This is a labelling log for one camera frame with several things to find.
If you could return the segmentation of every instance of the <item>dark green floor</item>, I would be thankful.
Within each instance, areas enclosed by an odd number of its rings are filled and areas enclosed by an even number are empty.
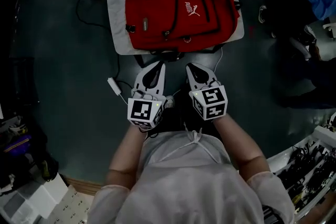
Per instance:
[[[257,20],[263,0],[243,3],[245,37],[223,47],[217,77],[224,84],[228,112],[257,141],[267,157],[310,134],[329,110],[293,110],[276,104],[275,94],[292,95],[313,88],[309,81],[282,77],[276,65],[276,40]],[[20,0],[13,56],[35,57],[40,99],[35,116],[48,135],[48,148],[60,172],[76,179],[102,182],[110,158],[129,123],[127,108],[107,83],[117,71],[117,55],[109,33],[77,20],[77,0]],[[83,0],[81,16],[109,25],[106,0]],[[324,60],[336,57],[321,23],[313,28]],[[191,53],[166,63],[166,94],[185,81],[184,66],[197,62],[214,68],[220,57]],[[151,60],[153,56],[144,57]],[[140,67],[134,57],[121,56],[119,78],[134,83]],[[130,96],[122,85],[123,96]]]

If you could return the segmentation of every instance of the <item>person in blue shirt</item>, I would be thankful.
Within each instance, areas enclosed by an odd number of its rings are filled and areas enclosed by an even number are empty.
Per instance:
[[[277,38],[295,37],[304,45],[313,45],[309,48],[313,56],[314,50],[318,50],[316,39],[309,31],[304,31],[305,25],[324,20],[335,12],[336,0],[272,0],[267,7],[260,7],[259,21],[262,24],[270,22],[273,36]],[[305,43],[307,36],[310,44]]]

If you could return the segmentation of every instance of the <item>backpack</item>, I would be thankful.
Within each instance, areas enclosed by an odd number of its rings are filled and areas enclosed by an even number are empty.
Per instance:
[[[188,52],[221,44],[237,27],[234,0],[126,0],[135,49]]]

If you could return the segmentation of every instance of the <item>drawstring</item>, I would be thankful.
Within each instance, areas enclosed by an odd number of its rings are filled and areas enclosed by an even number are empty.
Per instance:
[[[171,155],[173,155],[176,151],[186,147],[186,146],[189,146],[189,145],[192,145],[192,144],[197,144],[199,145],[202,149],[204,149],[204,151],[210,155],[210,157],[216,162],[218,163],[218,161],[215,159],[215,157],[211,154],[211,152],[201,143],[199,142],[201,137],[202,137],[202,134],[198,134],[196,131],[193,131],[192,134],[194,135],[194,139],[190,142],[190,143],[187,143],[185,144],[184,146],[180,146],[179,148],[171,151],[169,154],[167,154],[165,157],[163,157],[162,159],[159,160],[159,162],[162,162],[164,161],[165,159],[167,159],[168,157],[170,157]]]

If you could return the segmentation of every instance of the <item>forearm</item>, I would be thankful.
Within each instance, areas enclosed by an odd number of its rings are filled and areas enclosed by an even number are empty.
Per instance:
[[[107,185],[116,184],[132,188],[145,137],[145,133],[140,132],[138,127],[133,125],[129,127],[111,160],[106,177]]]
[[[229,115],[215,119],[214,124],[225,149],[245,180],[253,174],[269,170],[259,146]]]

